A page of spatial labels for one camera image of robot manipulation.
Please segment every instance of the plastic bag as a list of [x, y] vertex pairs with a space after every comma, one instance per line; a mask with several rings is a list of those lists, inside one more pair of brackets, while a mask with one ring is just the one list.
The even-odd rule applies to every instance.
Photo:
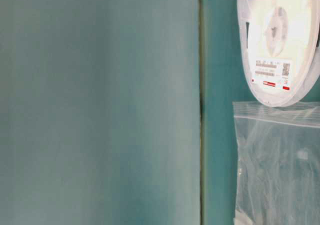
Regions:
[[235, 225], [320, 224], [320, 103], [235, 102]]

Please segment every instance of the white label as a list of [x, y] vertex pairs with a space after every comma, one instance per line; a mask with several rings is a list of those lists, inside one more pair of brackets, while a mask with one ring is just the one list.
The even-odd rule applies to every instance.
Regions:
[[257, 58], [252, 70], [254, 84], [270, 88], [291, 90], [292, 61], [287, 59]]
[[297, 157], [298, 159], [301, 159], [301, 160], [308, 160], [308, 152], [305, 151], [305, 150], [300, 150], [297, 152]]
[[253, 225], [252, 220], [245, 214], [235, 210], [234, 225]]

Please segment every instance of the teal wall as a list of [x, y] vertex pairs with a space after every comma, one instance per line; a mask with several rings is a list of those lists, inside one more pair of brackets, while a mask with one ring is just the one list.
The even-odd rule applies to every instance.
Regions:
[[0, 224], [200, 224], [198, 0], [0, 16]]
[[[233, 225], [237, 192], [235, 101], [254, 101], [242, 67], [237, 0], [201, 0], [203, 224]], [[304, 99], [320, 101], [320, 81]]]

